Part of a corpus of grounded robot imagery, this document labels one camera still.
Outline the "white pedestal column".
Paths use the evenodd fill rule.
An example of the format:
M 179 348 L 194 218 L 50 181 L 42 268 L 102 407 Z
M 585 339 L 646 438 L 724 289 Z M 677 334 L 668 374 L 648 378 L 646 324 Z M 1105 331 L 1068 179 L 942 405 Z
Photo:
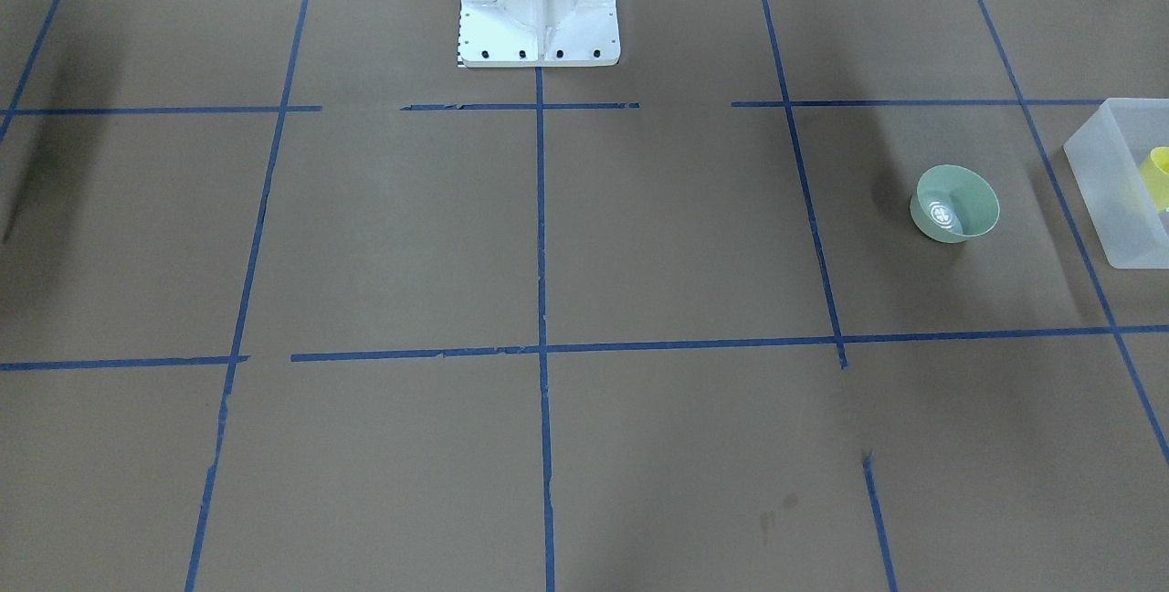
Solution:
M 457 63 L 468 69 L 620 63 L 617 0 L 459 0 Z

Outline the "green bowl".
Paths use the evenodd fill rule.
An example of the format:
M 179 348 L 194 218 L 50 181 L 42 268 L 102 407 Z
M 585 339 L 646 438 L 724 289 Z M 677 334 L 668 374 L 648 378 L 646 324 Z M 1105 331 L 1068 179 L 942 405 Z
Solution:
M 909 197 L 909 215 L 925 238 L 945 245 L 984 238 L 999 221 L 997 192 L 959 164 L 924 171 Z

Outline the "yellow plastic cup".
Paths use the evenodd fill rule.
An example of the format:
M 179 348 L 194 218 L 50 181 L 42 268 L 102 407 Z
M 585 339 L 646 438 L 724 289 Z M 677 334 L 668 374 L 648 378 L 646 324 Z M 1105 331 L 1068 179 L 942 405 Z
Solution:
M 1144 159 L 1139 166 L 1144 191 L 1151 198 L 1153 208 L 1160 213 L 1168 212 L 1169 207 L 1168 160 L 1169 147 L 1157 146 L 1144 154 Z

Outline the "clear plastic bin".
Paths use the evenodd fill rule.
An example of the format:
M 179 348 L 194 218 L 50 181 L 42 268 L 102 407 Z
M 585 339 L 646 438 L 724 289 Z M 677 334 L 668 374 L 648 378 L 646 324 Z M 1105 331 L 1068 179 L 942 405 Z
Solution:
M 1107 98 L 1068 137 L 1068 158 L 1105 259 L 1116 269 L 1165 269 L 1165 209 L 1140 166 L 1165 146 L 1168 99 Z

